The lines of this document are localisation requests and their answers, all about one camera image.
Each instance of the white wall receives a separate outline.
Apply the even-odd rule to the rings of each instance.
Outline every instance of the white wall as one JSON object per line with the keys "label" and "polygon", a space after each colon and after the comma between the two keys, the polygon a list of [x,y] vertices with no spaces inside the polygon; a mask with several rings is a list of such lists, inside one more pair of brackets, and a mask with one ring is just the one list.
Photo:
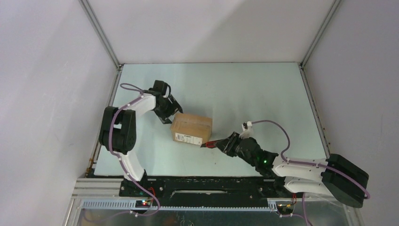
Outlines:
{"label": "white wall", "polygon": [[122,63],[299,62],[333,0],[91,0]]}
{"label": "white wall", "polygon": [[2,0],[0,27],[0,225],[61,225],[116,71],[77,0]]}
{"label": "white wall", "polygon": [[343,1],[307,65],[332,144],[369,173],[366,225],[398,225],[399,1]]}

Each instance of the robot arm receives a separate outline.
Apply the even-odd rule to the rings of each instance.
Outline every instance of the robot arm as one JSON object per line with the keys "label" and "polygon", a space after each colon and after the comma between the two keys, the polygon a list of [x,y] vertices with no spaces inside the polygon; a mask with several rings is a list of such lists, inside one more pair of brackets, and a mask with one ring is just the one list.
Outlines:
{"label": "robot arm", "polygon": [[217,147],[230,157],[238,156],[264,177],[275,178],[273,189],[277,192],[330,195],[345,205],[362,207],[365,193],[353,182],[328,169],[334,168],[366,187],[368,174],[347,159],[331,154],[328,159],[284,160],[277,153],[262,150],[256,140],[249,136],[251,133],[247,129],[250,128],[246,123],[243,124],[243,129],[241,135],[233,132],[226,139],[213,141],[212,147]]}
{"label": "robot arm", "polygon": [[[99,141],[107,149],[112,118],[117,110],[117,107],[112,106],[104,110]],[[122,110],[118,114],[115,125],[121,124],[121,127],[112,129],[112,148],[119,153],[125,171],[136,181],[140,181],[144,175],[144,168],[136,153],[131,152],[136,143],[136,118],[148,111],[154,111],[163,124],[171,124],[172,121],[169,117],[176,112],[183,113],[181,106],[170,94],[170,86],[163,81],[156,80],[154,86],[145,90],[138,101],[128,105],[126,110]],[[130,180],[127,174],[124,175],[124,178]]]}

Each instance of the cardboard box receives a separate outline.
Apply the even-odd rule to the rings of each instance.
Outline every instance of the cardboard box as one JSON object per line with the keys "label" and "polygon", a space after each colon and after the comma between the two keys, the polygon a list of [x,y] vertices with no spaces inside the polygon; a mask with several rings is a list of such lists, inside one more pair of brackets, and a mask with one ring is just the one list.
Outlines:
{"label": "cardboard box", "polygon": [[212,119],[193,114],[177,113],[173,119],[174,141],[201,145],[209,141],[212,133]]}

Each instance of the light blue table surface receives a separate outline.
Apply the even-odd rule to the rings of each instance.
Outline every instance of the light blue table surface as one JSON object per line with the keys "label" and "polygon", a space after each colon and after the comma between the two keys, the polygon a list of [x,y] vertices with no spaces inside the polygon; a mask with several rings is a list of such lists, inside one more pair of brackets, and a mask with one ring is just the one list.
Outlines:
{"label": "light blue table surface", "polygon": [[[274,120],[291,139],[287,156],[325,158],[305,86],[296,63],[210,63],[124,65],[120,83],[148,89],[163,80],[185,113],[213,119],[211,139],[240,133],[245,121]],[[114,106],[137,96],[118,88]],[[254,138],[262,149],[280,153],[287,145],[284,133],[271,123],[254,125]],[[218,149],[199,148],[172,140],[170,125],[153,112],[137,119],[133,149],[148,175],[259,176],[238,157]],[[95,175],[123,175],[118,160],[102,146]]]}

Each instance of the box label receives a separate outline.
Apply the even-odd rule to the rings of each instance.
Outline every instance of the box label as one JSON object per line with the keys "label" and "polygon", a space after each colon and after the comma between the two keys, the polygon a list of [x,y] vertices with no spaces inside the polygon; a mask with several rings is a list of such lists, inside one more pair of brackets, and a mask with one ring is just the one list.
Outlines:
{"label": "box label", "polygon": [[185,143],[190,143],[194,145],[201,145],[202,144],[202,138],[200,137],[193,137],[181,133],[175,133],[175,140],[185,142]]}

